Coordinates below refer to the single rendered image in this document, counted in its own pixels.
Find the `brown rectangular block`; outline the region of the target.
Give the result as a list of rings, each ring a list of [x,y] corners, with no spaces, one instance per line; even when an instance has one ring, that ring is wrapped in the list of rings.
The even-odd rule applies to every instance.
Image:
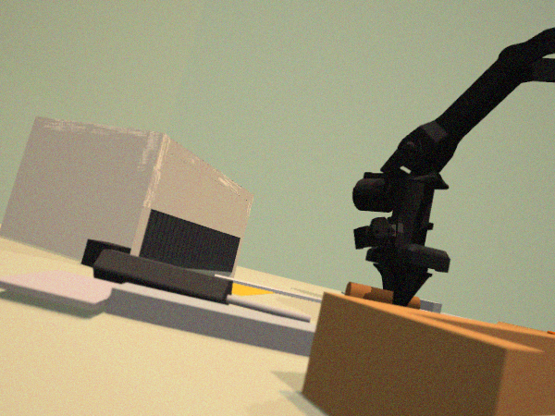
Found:
[[[330,416],[555,416],[555,335],[324,292],[301,394]]]

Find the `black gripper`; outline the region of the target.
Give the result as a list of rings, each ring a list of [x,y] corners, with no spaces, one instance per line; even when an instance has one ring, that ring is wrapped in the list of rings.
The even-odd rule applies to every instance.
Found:
[[[410,300],[432,276],[429,269],[436,272],[448,273],[450,256],[446,251],[425,246],[428,230],[433,230],[434,224],[429,223],[426,214],[409,211],[393,210],[387,220],[392,225],[399,219],[403,222],[404,245],[402,248],[392,248],[392,244],[372,247],[366,252],[365,260],[382,276],[383,289],[394,291],[392,305],[406,307]]]

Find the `beige cabinet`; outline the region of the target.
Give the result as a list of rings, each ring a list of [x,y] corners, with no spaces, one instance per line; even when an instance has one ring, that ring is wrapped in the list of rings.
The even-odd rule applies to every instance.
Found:
[[[234,278],[253,196],[165,133],[37,116],[0,235]]]

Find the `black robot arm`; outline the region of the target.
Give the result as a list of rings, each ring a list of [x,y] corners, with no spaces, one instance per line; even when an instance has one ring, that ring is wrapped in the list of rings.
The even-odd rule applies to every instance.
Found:
[[[463,137],[521,83],[555,82],[555,27],[524,43],[502,49],[497,60],[436,120],[405,136],[380,171],[365,172],[352,192],[360,211],[390,213],[409,210],[430,217],[435,190],[450,186],[439,172],[453,156]],[[409,173],[402,166],[411,170]],[[392,244],[404,245],[403,222],[393,225],[376,217],[370,226],[354,231],[356,250]]]

